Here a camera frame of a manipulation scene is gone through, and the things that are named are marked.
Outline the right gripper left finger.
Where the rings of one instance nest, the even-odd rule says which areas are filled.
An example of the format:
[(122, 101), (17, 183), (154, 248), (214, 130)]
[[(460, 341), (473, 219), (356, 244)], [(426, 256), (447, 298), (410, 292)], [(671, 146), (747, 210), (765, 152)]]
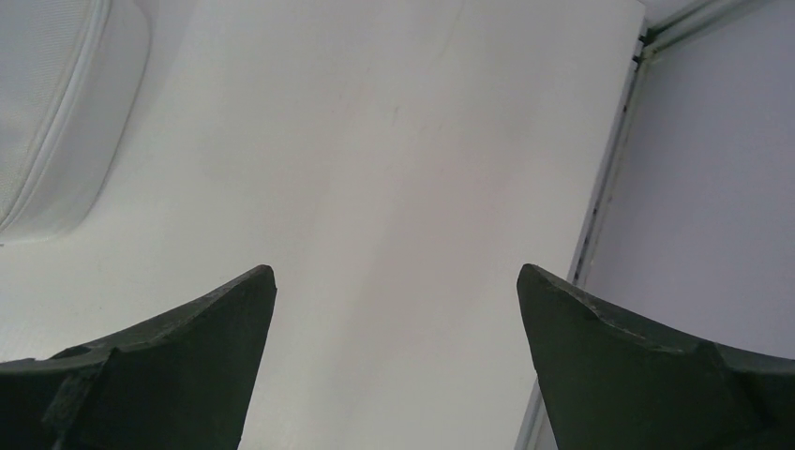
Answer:
[(1, 366), (5, 449), (235, 449), (277, 297), (259, 265), (54, 356)]

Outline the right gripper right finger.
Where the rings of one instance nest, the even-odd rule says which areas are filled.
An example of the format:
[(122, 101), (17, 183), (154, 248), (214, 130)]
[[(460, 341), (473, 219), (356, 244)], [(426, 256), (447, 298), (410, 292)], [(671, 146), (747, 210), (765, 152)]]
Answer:
[(615, 306), (535, 264), (521, 318), (561, 449), (790, 449), (794, 363)]

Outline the grey plastic medicine box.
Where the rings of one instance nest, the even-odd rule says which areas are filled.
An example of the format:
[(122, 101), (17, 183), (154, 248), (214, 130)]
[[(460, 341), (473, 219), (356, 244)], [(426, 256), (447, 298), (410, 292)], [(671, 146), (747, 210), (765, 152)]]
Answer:
[(47, 240), (87, 216), (113, 163), (137, 96), (150, 48), (150, 27), (133, 1), (108, 1), (110, 15), (55, 152), (5, 245)]

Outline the grey box lid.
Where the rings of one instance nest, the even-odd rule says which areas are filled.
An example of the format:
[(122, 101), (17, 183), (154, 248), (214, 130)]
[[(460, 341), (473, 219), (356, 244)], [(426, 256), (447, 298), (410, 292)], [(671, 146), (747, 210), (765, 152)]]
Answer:
[(82, 88), (108, 1), (1, 4), (1, 226), (21, 215)]

